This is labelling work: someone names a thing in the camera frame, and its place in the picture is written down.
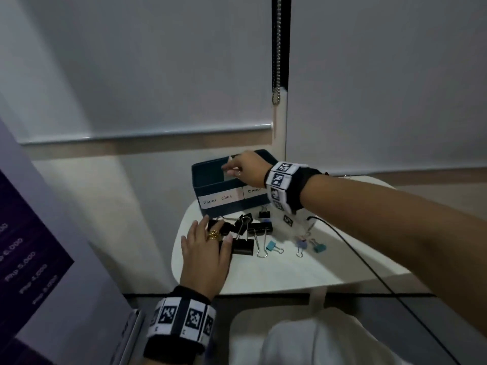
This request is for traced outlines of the person's right hand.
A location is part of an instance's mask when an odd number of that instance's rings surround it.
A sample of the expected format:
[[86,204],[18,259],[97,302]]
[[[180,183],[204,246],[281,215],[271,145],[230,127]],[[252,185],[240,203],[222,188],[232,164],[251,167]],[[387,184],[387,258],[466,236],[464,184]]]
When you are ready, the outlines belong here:
[[263,159],[255,151],[245,151],[238,156],[242,156],[243,159],[243,176],[238,178],[243,183],[256,187],[265,188],[265,181],[272,165]]

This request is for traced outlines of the person's left hand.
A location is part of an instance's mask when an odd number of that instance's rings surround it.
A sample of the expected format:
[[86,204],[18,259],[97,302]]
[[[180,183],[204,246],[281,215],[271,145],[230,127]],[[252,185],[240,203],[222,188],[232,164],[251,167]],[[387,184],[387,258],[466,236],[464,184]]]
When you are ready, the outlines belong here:
[[207,243],[194,246],[194,222],[186,236],[181,237],[183,267],[179,284],[190,288],[212,301],[218,296],[226,282],[230,261],[220,260],[220,220],[208,232]]

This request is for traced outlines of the person's right forearm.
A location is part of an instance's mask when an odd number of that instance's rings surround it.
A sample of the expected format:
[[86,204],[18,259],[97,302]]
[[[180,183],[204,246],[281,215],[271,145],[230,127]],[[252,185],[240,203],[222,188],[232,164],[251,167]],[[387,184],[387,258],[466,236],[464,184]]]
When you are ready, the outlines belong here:
[[384,186],[314,175],[301,205],[412,272],[487,338],[487,221]]

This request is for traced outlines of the large black binder clip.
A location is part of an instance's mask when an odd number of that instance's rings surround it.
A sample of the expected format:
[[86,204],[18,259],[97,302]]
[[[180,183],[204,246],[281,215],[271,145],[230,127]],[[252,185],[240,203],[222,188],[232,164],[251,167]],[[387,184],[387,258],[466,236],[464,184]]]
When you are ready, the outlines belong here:
[[[212,228],[214,227],[215,224],[217,224],[219,222],[219,220],[216,220],[216,219],[210,219],[208,221],[208,224],[207,224],[207,231],[210,232],[212,230]],[[230,233],[233,233],[234,232],[234,224],[228,222],[228,221],[225,221],[224,224],[221,226],[220,228],[220,235],[222,237],[224,236],[227,236],[229,235]]]
[[253,216],[251,213],[242,214],[235,221],[232,227],[232,232],[235,234],[236,239],[240,239],[247,232],[248,225],[253,221]]
[[232,254],[253,256],[255,239],[232,239]]
[[[270,221],[248,224],[247,235],[254,239],[254,244],[257,247],[256,257],[266,258],[268,256],[268,252],[265,249],[266,238],[268,235],[271,235],[272,232],[273,232],[273,225],[272,222]],[[260,247],[259,236],[264,237],[263,248]]]

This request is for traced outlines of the dark blue organizer box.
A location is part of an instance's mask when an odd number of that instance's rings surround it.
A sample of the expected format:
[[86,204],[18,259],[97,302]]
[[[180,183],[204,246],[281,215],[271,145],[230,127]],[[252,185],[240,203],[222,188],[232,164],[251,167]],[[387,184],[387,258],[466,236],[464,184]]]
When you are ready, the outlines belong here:
[[[192,186],[196,197],[230,190],[237,187],[244,187],[246,185],[241,180],[234,177],[227,177],[224,174],[221,167],[227,162],[227,160],[228,158],[218,158],[192,165]],[[234,214],[269,203],[268,199],[265,202],[259,201],[260,200],[257,200],[257,202],[252,202],[250,200],[243,199],[240,202],[229,204],[225,207],[221,206],[217,208],[214,214],[209,215],[209,217],[216,218],[218,216]]]

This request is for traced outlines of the narrow white handwritten label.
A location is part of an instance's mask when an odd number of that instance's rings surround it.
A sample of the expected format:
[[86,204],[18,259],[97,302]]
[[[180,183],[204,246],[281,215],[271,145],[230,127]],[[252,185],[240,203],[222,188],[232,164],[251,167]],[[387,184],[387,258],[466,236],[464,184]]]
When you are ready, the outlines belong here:
[[242,193],[244,200],[250,200],[252,202],[265,202],[267,200],[267,190],[265,188],[256,188],[250,185],[242,187]]

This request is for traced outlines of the wide white handwritten label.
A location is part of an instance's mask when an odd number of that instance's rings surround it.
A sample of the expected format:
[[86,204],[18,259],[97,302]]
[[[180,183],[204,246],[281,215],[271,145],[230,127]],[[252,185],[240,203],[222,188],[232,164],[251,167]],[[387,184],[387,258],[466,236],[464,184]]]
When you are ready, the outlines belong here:
[[217,208],[227,206],[244,199],[243,188],[237,187],[204,196],[198,196],[198,203],[203,214],[214,214]]

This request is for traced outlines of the right wristband with markers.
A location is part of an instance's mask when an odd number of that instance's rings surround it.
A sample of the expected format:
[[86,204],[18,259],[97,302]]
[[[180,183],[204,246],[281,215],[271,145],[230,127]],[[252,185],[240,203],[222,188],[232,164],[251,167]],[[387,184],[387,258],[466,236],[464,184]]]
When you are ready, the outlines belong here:
[[277,209],[296,214],[303,209],[300,194],[308,180],[322,174],[308,165],[279,161],[265,175],[267,197]]

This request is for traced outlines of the wristband with markers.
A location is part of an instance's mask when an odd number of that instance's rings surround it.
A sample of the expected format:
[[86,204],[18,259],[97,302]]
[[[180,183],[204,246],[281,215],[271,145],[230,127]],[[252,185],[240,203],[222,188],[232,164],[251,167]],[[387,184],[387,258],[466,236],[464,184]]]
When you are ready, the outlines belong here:
[[265,175],[267,197],[277,209],[296,214],[303,209],[300,194],[308,180],[322,174],[308,165],[279,161]]
[[206,296],[177,286],[155,307],[144,358],[166,365],[193,365],[210,343],[216,316]]

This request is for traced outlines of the left wristband with markers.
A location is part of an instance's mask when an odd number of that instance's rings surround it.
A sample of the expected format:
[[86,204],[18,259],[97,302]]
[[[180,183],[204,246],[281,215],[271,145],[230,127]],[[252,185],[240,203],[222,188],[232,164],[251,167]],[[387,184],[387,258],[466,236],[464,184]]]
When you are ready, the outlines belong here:
[[206,296],[177,286],[155,307],[144,358],[166,365],[193,365],[210,343],[216,316]]

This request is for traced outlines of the white table leg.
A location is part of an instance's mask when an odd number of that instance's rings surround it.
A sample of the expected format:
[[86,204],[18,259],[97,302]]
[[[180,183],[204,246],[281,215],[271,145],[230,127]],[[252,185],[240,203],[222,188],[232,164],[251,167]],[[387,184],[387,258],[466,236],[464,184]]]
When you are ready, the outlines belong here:
[[328,288],[316,287],[309,292],[308,307],[311,312],[316,313],[324,308]]

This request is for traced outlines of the wide grey roller blind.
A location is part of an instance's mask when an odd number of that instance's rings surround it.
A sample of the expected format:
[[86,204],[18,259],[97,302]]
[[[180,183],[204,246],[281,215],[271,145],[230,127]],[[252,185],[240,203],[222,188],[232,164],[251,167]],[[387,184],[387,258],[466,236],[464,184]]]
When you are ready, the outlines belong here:
[[271,0],[0,0],[22,145],[266,130]]

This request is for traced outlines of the person's white trousers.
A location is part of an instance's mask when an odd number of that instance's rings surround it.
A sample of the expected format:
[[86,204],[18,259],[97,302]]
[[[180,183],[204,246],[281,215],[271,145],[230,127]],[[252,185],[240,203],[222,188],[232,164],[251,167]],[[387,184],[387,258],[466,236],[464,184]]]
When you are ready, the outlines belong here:
[[274,325],[259,365],[413,365],[378,341],[354,316],[329,307]]

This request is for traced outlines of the purple printed display board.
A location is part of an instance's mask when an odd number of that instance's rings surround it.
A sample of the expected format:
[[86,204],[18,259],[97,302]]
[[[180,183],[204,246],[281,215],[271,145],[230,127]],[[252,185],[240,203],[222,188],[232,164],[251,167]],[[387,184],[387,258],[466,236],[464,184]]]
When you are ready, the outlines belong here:
[[0,365],[121,365],[135,321],[0,120]]

